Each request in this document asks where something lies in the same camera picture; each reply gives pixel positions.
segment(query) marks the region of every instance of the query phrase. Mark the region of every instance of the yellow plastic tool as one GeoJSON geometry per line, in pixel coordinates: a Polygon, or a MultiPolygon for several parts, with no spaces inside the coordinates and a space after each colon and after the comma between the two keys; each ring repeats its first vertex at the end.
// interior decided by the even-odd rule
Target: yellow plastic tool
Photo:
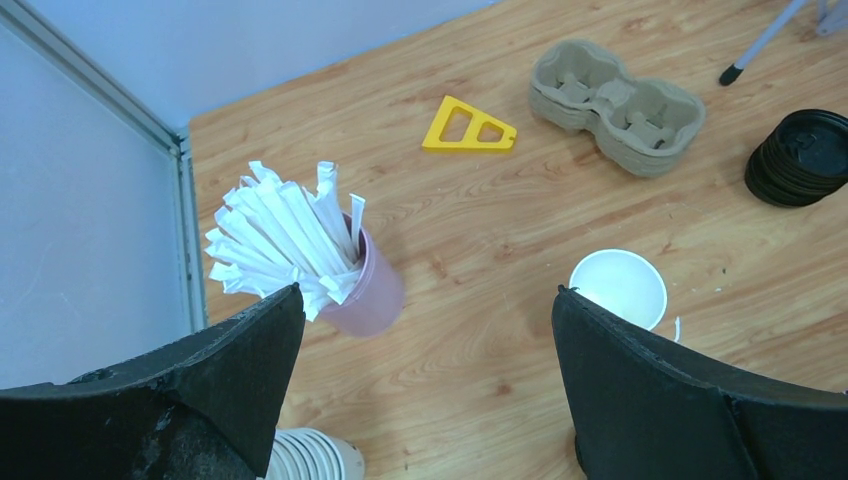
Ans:
{"type": "Polygon", "coordinates": [[[463,152],[509,152],[515,144],[515,136],[518,131],[497,118],[477,110],[476,108],[461,102],[450,95],[445,95],[436,118],[430,124],[430,130],[421,144],[427,152],[433,153],[463,153],[463,152]],[[462,136],[462,140],[446,142],[442,140],[448,122],[454,114],[465,114],[470,117],[468,128],[462,136]],[[485,128],[490,128],[501,133],[500,140],[487,142],[480,140],[480,135],[485,128]]]}

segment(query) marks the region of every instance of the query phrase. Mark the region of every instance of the white wall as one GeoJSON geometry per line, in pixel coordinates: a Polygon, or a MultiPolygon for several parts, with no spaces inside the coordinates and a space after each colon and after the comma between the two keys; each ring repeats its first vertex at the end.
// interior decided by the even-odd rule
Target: white wall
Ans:
{"type": "Polygon", "coordinates": [[[172,127],[493,0],[29,0],[172,127]]]}
{"type": "Polygon", "coordinates": [[[0,388],[189,333],[171,162],[0,25],[0,388]]]}

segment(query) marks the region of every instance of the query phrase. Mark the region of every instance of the stack of cups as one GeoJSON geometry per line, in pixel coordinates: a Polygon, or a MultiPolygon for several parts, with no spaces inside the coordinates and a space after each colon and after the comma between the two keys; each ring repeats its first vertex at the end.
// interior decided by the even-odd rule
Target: stack of cups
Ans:
{"type": "Polygon", "coordinates": [[[353,445],[311,428],[277,430],[266,480],[363,480],[365,460],[353,445]]]}
{"type": "Polygon", "coordinates": [[[799,110],[783,119],[754,150],[745,184],[778,207],[812,205],[848,182],[848,119],[799,110]]]}

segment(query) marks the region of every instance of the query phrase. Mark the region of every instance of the wooden tabletop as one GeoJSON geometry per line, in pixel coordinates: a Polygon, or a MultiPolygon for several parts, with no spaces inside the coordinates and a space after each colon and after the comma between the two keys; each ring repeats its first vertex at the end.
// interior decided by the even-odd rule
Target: wooden tabletop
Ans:
{"type": "MultiPolygon", "coordinates": [[[[307,325],[280,427],[353,441],[368,478],[583,478],[550,314],[557,285],[606,247],[645,256],[664,277],[658,335],[673,336],[680,316],[689,348],[848,388],[848,188],[783,210],[742,181],[786,114],[848,114],[846,39],[817,38],[811,6],[722,88],[719,74],[784,6],[729,5],[505,0],[195,119],[203,232],[248,161],[314,187],[315,164],[332,160],[343,194],[368,200],[365,224],[406,284],[403,315],[380,337],[307,325]],[[564,38],[701,96],[707,123],[675,170],[635,178],[591,135],[531,115],[531,68],[564,38]],[[422,152],[444,95],[515,126],[514,150],[422,152]]],[[[207,296],[212,322],[256,301],[215,282],[207,296]]]]}

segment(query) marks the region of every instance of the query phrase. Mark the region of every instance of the black rubber tip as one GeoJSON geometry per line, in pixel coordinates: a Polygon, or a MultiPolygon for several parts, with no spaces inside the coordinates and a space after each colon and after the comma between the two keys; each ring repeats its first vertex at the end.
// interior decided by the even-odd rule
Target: black rubber tip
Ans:
{"type": "Polygon", "coordinates": [[[730,85],[735,82],[739,75],[742,75],[742,69],[737,68],[736,65],[731,65],[727,67],[727,70],[718,77],[718,83],[720,83],[723,87],[730,85]]]}

